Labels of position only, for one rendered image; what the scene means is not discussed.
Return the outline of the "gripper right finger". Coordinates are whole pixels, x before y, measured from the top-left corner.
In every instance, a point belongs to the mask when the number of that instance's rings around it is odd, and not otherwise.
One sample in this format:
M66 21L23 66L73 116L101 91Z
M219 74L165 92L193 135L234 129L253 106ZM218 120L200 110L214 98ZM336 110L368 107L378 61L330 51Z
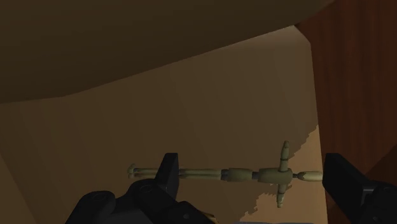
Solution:
M322 184L351 224L397 224L397 186L368 179L341 154L326 154Z

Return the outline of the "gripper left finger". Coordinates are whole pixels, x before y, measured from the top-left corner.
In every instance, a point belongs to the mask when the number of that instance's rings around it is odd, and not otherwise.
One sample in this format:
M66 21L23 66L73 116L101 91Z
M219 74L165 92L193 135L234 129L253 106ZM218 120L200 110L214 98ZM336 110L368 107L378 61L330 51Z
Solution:
M215 224L189 202L178 202L178 188L178 154L166 153L153 179L133 182L119 198L110 191L84 195L65 224Z

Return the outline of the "wooden jointed mannequin figure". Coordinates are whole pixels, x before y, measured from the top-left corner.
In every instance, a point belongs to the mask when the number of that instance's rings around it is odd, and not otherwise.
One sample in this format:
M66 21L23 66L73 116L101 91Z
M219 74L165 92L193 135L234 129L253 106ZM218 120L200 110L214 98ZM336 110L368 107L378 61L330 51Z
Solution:
M257 181L277 185L276 202L277 207L281 208L284 202L284 194L288 185L293 179L302 181L321 181L323 173L321 171L302 171L294 173L288 167L289 161L289 142L285 141L282 146L280 163L278 167L261 168L258 171L245 168L228 169L180 169L181 179L215 179L227 182Z

